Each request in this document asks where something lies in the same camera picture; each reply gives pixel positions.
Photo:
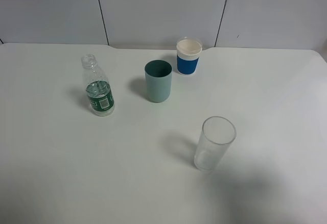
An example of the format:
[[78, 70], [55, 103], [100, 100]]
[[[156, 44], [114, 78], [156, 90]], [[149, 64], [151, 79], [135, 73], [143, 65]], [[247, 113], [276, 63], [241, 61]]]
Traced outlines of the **teal plastic cup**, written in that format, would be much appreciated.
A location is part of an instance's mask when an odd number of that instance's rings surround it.
[[171, 92], [173, 68], [164, 60], [153, 60], [145, 65], [146, 89], [149, 100], [161, 103]]

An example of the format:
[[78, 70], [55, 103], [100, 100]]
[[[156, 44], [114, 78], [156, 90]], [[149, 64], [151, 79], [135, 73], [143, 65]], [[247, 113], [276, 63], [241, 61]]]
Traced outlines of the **clear plastic water bottle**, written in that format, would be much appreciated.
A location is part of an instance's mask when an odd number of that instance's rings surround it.
[[109, 80], [92, 54], [81, 58], [83, 85], [90, 105], [97, 116], [108, 116], [115, 109]]

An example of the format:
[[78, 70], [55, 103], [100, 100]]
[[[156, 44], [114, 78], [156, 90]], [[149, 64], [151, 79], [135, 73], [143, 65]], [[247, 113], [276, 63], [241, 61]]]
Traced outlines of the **blue and white paper cup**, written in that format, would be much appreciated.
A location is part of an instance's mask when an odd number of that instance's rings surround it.
[[180, 74], [189, 76], [196, 71], [202, 48], [201, 41], [196, 38], [183, 37], [177, 41], [177, 70]]

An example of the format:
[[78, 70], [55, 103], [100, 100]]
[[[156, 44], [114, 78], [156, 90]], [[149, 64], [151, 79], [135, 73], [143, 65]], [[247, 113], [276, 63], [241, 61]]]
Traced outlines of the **clear drinking glass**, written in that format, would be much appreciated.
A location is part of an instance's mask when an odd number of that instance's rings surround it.
[[233, 123], [222, 116], [207, 118], [201, 128], [194, 156], [199, 170], [213, 171], [237, 136]]

